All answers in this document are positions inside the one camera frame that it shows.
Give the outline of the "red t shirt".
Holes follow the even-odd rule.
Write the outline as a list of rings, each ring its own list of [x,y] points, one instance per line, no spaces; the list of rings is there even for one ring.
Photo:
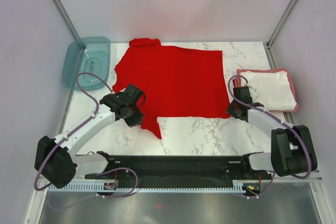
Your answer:
[[[141,128],[161,138],[158,118],[229,118],[230,101],[220,50],[163,46],[158,39],[140,38],[115,67],[114,92],[129,84],[141,89]]]

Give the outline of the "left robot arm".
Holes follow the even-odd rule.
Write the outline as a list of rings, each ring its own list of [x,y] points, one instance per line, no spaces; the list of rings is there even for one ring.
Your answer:
[[[95,100],[93,111],[70,130],[53,138],[42,137],[34,164],[37,175],[58,189],[88,174],[111,178],[115,165],[108,161],[106,153],[80,155],[78,152],[100,131],[118,120],[124,120],[129,127],[140,125],[144,115],[137,103],[144,99],[144,92],[130,84],[122,92],[109,93],[100,101]]]

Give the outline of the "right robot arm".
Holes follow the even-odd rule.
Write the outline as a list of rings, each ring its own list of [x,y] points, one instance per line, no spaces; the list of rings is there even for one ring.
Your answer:
[[[233,101],[227,113],[259,128],[270,138],[271,151],[243,155],[241,174],[254,178],[260,170],[274,172],[280,177],[306,179],[317,170],[318,162],[311,134],[305,125],[282,121],[259,103],[253,103],[248,87],[230,90]]]

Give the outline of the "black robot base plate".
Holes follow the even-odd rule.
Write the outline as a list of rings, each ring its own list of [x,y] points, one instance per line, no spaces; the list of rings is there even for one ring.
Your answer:
[[[255,178],[269,180],[266,171],[246,170],[242,156],[132,156],[108,155],[108,166],[94,176],[112,177],[117,182],[133,183],[192,183],[220,181],[228,178]]]

